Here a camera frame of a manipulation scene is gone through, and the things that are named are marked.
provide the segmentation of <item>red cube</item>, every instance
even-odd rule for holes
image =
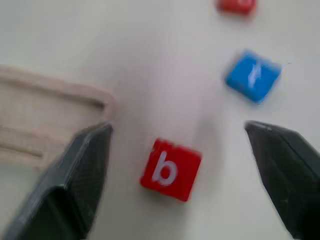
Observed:
[[[183,202],[189,198],[201,154],[158,138],[140,180],[143,187]]]
[[[218,8],[222,11],[249,15],[256,8],[257,0],[218,0]]]

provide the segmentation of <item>letter block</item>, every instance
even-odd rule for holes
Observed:
[[[145,188],[186,202],[201,158],[195,150],[158,138],[140,183]]]

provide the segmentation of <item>blue block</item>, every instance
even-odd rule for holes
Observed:
[[[252,52],[244,54],[227,75],[226,84],[260,104],[281,74],[281,66]]]

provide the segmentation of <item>white letter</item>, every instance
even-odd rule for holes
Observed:
[[[152,175],[153,182],[159,182],[161,185],[164,186],[172,184],[178,174],[177,165],[173,161],[166,161],[166,157],[167,153],[165,151],[161,152],[158,163]],[[161,176],[161,171],[164,167],[168,167],[170,169],[170,174],[167,177],[167,179]]]
[[[248,77],[248,80],[249,80],[248,86],[250,89],[252,89],[255,86],[257,78],[260,78],[260,77],[261,77],[261,64],[257,63],[256,65],[252,66],[252,71]]]

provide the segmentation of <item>letter b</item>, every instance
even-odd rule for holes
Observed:
[[[161,152],[158,163],[156,164],[155,170],[152,175],[152,181],[159,182],[163,186],[171,185],[175,181],[178,174],[177,165],[173,161],[166,161],[166,158],[167,152]],[[165,167],[169,168],[170,170],[170,174],[167,178],[163,178],[161,176],[161,171]]]

